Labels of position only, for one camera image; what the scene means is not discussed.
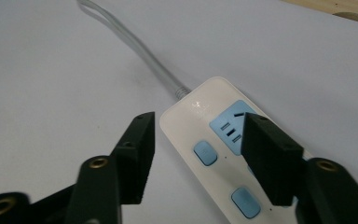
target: electrical outlet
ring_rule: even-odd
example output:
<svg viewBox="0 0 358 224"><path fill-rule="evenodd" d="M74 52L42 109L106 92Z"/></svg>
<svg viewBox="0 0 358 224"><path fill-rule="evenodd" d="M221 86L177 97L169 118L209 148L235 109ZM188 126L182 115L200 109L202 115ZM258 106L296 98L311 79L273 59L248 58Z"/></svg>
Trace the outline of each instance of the electrical outlet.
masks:
<svg viewBox="0 0 358 224"><path fill-rule="evenodd" d="M159 124L230 223L294 224L295 206L272 205L239 156L246 112L269 118L231 83L213 77L165 111Z"/></svg>
<svg viewBox="0 0 358 224"><path fill-rule="evenodd" d="M244 101L239 100L209 123L217 136L237 156L241 155L245 113L255 113L255 111Z"/></svg>

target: white cable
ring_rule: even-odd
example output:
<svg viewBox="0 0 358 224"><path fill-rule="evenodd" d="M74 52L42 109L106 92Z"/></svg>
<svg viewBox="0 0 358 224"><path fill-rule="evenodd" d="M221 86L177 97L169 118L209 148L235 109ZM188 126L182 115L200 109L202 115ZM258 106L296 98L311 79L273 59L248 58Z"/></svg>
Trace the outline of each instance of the white cable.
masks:
<svg viewBox="0 0 358 224"><path fill-rule="evenodd" d="M136 35L128 30L115 16L90 0L77 0L77 2L81 6L98 11L108 21L109 27L144 60L152 72L173 91L176 98L181 100L190 93L190 89L165 68L147 46Z"/></svg>

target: power strip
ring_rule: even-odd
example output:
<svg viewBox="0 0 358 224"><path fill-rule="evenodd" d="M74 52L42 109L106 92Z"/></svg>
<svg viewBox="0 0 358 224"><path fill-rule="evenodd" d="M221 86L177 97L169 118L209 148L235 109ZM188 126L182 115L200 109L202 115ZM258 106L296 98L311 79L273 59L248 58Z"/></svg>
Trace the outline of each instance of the power strip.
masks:
<svg viewBox="0 0 358 224"><path fill-rule="evenodd" d="M296 223L295 203L272 205L241 155L246 112L268 117L227 80L213 77L168 109L159 123L231 223Z"/></svg>

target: white surface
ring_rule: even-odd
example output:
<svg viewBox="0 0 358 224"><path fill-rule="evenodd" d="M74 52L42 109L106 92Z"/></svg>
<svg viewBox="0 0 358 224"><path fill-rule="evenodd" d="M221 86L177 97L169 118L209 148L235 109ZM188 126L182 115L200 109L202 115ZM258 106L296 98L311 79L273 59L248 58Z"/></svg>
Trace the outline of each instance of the white surface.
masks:
<svg viewBox="0 0 358 224"><path fill-rule="evenodd" d="M358 180L358 22L278 0L99 0L190 88L221 76L314 156ZM0 0L0 193L75 182L141 113L175 103L76 1ZM144 202L124 223L228 223L157 128Z"/></svg>
<svg viewBox="0 0 358 224"><path fill-rule="evenodd" d="M260 184L249 172L243 156L236 156L210 127L211 121L239 100L250 106L255 113L268 118L227 80L213 77L161 116L161 130L230 223L269 224L271 220L277 224L296 223L296 207L273 206ZM205 166L194 152L195 145L201 141L208 142L217 153L217 161L210 166ZM306 158L310 158L309 153L304 154ZM242 187L250 190L261 207L260 213L252 219L246 218L231 199L232 193Z"/></svg>

